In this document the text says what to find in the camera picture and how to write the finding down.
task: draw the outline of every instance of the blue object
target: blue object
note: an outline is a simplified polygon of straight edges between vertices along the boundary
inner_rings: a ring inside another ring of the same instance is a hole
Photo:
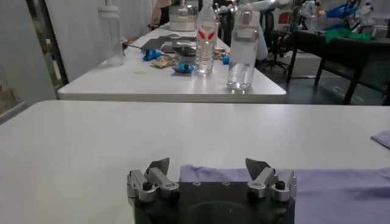
[[[358,10],[358,8],[355,6],[350,7],[349,9],[346,9],[346,7],[348,7],[348,5],[343,4],[327,11],[327,18],[344,19],[345,17],[354,15]]]
[[[175,72],[182,74],[191,74],[194,71],[194,66],[184,63],[179,63],[176,67],[173,68]]]
[[[161,57],[163,53],[159,50],[153,49],[153,50],[146,50],[144,51],[144,57],[142,58],[144,61],[151,61],[158,59]]]
[[[230,57],[227,54],[222,54],[221,61],[224,65],[228,65],[230,63]]]

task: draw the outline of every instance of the screw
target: screw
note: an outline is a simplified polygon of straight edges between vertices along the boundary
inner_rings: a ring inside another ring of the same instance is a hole
[[[142,189],[144,191],[150,191],[152,189],[153,185],[150,184],[149,182],[145,182],[142,184]]]
[[[283,181],[278,181],[275,184],[277,190],[284,190],[286,188],[286,184]]]

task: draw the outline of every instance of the red label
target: red label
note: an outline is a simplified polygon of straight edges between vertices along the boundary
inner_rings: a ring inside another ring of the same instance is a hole
[[[211,40],[215,36],[215,32],[212,32],[211,34],[208,35],[207,39]]]
[[[206,39],[205,33],[203,33],[201,30],[199,30],[198,33],[199,33],[199,36],[200,36],[202,39]]]

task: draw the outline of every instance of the metal bracket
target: metal bracket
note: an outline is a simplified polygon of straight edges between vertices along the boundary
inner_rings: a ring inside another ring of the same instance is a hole
[[[266,196],[266,188],[273,185],[278,180],[275,170],[265,167],[263,171],[253,181],[248,182],[249,194],[252,199],[260,199]]]
[[[158,168],[150,168],[146,171],[146,178],[160,188],[161,196],[169,200],[178,200],[180,198],[179,184],[171,181]]]
[[[142,202],[152,202],[155,200],[157,187],[150,184],[139,170],[130,171],[127,176],[127,198],[129,203],[137,198]]]
[[[282,170],[278,182],[271,187],[271,196],[277,201],[288,201],[297,197],[297,177],[293,170]]]

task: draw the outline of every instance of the white container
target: white container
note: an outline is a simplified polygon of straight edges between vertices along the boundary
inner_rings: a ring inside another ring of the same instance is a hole
[[[107,64],[112,66],[123,65],[123,50],[119,29],[119,9],[117,6],[98,7],[101,24],[104,55]]]
[[[241,6],[236,12],[227,77],[227,86],[230,89],[246,91],[251,88],[259,26],[260,13],[253,11],[250,6]]]

